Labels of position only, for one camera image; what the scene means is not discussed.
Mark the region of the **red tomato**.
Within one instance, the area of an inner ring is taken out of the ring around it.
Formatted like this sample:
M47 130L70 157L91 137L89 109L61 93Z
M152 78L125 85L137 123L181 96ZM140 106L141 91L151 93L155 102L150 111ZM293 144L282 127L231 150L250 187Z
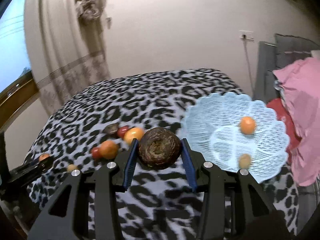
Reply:
M119 138L123 138L125 136L125 133L129 130L129 126L122 126L122 127L119 127L117 129L117 136Z
M100 153L100 147L93 147L93 148L91 149L91 155L92 155L92 158L93 158L94 160L99 160L99 159L101 159L102 156L101 156L101 153Z

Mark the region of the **leopard print table cloth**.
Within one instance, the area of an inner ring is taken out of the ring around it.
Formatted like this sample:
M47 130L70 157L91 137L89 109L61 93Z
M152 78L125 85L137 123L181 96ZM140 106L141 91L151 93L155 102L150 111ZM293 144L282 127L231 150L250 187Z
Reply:
M276 112L215 69L91 85L28 160L42 212L29 239L294 239L297 191Z

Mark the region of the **yellow orange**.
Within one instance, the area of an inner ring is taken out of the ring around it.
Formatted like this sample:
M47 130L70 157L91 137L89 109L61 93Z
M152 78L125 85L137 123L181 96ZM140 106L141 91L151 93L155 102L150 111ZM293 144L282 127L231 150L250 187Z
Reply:
M144 135L144 129L140 127L134 127L126 131L124 134L124 141L130 145L133 139L140 140Z

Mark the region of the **light blue lattice basket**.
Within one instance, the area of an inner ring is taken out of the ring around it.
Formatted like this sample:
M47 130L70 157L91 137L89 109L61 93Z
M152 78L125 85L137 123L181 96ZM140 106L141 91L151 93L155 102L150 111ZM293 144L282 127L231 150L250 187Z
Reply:
M255 120L251 135L240 130L244 116ZM249 154L249 172L258 183L275 177L288 160L290 138L285 124L277 119L275 110L246 94L212 93L197 99L186 109L181 137L206 161L225 171L237 172L240 155Z

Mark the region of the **dark brown mangosteen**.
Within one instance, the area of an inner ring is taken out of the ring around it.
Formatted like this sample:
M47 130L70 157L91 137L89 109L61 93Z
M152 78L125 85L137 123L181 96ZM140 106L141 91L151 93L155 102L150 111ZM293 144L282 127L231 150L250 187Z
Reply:
M162 127L148 130L139 141L139 161L152 170L164 170L176 162L182 152L180 139Z

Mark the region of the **grey striped cushion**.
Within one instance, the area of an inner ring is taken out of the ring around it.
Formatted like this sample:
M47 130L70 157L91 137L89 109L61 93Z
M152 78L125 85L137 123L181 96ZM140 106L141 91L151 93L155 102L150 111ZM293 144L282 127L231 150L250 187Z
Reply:
M276 69L282 69L297 60L311 57L312 50L319 50L319 44L310 39L293 35L274 35L276 42Z

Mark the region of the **grey sofa bed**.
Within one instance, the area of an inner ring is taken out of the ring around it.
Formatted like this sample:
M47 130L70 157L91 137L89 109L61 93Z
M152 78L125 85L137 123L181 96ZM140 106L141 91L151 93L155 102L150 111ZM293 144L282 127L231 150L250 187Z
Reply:
M258 68L253 98L265 103L280 98L276 89L276 42L259 42ZM302 230L319 204L319 178L309 186L298 187L297 231Z

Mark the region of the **orange in basket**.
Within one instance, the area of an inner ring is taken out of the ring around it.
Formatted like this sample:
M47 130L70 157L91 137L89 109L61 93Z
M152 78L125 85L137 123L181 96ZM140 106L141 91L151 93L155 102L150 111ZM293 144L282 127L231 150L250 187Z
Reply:
M245 135L251 135L255 132L256 123L255 120L250 116L244 116L240 120L240 130Z

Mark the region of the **tan round fruit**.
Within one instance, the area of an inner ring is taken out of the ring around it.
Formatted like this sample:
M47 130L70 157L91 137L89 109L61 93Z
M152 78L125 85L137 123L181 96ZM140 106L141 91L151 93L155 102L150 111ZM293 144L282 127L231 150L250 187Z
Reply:
M251 156L249 154L242 154L239 157L239 168L240 169L249 169L251 166Z

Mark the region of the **beige patterned curtain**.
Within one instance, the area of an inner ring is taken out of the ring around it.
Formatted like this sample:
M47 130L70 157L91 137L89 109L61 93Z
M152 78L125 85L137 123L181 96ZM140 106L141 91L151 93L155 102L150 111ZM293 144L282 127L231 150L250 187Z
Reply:
M25 0L27 52L49 115L86 87L110 79L105 6L106 0Z

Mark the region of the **pink blanket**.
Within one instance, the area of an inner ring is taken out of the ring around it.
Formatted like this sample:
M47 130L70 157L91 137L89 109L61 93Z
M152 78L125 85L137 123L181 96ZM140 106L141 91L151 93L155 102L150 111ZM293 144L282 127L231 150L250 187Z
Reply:
M319 60L308 57L273 71L301 141L292 153L294 181L309 186L319 175Z

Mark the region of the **red tomato right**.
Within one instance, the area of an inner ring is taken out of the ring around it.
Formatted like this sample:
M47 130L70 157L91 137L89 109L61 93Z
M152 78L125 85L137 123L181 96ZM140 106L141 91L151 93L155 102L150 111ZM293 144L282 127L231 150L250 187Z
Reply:
M122 126L122 127L119 127L117 129L117 136L119 138L123 138L125 136L125 133L129 130L129 126Z

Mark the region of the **window with wooden frame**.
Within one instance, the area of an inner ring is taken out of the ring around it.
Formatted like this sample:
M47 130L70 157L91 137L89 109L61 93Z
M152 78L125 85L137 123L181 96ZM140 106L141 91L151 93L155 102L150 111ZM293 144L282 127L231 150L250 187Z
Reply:
M24 31L25 0L1 0L1 127L38 93Z

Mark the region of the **white pillow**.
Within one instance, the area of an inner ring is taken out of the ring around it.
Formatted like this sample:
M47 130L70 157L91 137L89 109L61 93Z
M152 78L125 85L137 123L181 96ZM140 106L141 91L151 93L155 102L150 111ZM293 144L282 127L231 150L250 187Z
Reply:
M311 56L317 60L320 60L320 50L312 50Z

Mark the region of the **small tangerine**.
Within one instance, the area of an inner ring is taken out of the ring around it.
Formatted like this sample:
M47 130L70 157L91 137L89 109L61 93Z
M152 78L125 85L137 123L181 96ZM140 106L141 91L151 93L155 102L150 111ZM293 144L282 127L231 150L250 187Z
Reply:
M50 154L48 153L44 153L42 155L39 156L39 161L43 161L44 159L50 157Z

